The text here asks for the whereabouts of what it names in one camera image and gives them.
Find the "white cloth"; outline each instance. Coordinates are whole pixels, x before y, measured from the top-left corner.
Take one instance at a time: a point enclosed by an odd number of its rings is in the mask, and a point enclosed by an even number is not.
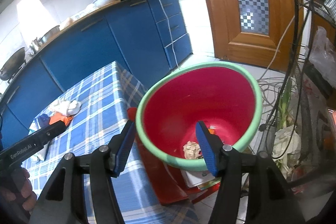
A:
[[[51,112],[59,112],[62,115],[69,117],[79,112],[81,109],[81,103],[76,100],[71,102],[62,99],[56,99],[49,105],[48,109]]]
[[[294,125],[280,129],[275,133],[274,146],[273,146],[273,157],[279,157],[286,149],[289,139],[291,137]],[[300,136],[294,131],[291,143],[287,151],[280,158],[287,156],[287,154],[297,154],[300,153],[301,149],[301,139]]]
[[[279,157],[284,150],[286,149],[289,140],[291,138],[291,134],[293,132],[294,125],[290,127],[286,127],[283,129],[278,130],[275,133],[275,139],[274,139],[274,147],[273,147],[273,157]],[[283,154],[281,158],[278,160],[281,162],[281,173],[283,177],[286,179],[293,171],[293,168],[288,167],[288,154],[296,154],[297,157],[300,154],[301,150],[301,138],[300,136],[294,131],[293,137],[291,139],[291,142],[288,146],[288,149]]]

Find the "orange cloth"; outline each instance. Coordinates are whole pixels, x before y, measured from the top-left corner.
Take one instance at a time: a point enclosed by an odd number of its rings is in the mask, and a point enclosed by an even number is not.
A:
[[[68,126],[73,118],[74,118],[73,116],[67,117],[67,116],[62,115],[59,112],[56,112],[54,115],[52,115],[50,117],[49,124],[53,124],[55,122],[62,121],[62,122],[65,123],[65,126]]]

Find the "crumpled paper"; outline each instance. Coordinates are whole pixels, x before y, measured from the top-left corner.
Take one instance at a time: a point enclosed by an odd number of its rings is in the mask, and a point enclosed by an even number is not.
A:
[[[275,133],[273,157],[279,157],[286,149],[289,139],[291,137],[294,125],[278,130]],[[294,131],[292,140],[288,146],[287,151],[279,160],[281,161],[281,173],[285,178],[292,173],[292,168],[288,167],[288,154],[299,154],[301,150],[301,138]]]
[[[183,146],[184,157],[187,160],[196,160],[200,155],[201,148],[200,145],[196,142],[188,141]]]

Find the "table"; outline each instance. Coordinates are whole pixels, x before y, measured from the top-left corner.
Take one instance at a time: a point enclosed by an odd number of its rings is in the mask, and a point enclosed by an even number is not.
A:
[[[29,158],[22,167],[30,173],[33,190],[39,195],[65,153],[76,156],[91,153],[121,132],[127,122],[127,109],[137,107],[144,93],[143,85],[128,71],[113,62],[86,77],[59,98],[78,100],[80,112],[67,130],[53,139],[45,161]],[[51,115],[48,109],[41,114]],[[115,195],[127,224],[131,223],[198,223],[190,201],[160,205],[134,143],[125,170],[112,178]],[[90,179],[84,177],[88,220],[95,223],[90,194]]]

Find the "white plastic bag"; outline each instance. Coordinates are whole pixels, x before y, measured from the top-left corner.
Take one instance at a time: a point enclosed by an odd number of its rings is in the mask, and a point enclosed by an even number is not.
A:
[[[336,52],[327,37],[325,28],[318,26],[316,31],[309,61],[320,72],[328,83],[336,88]]]

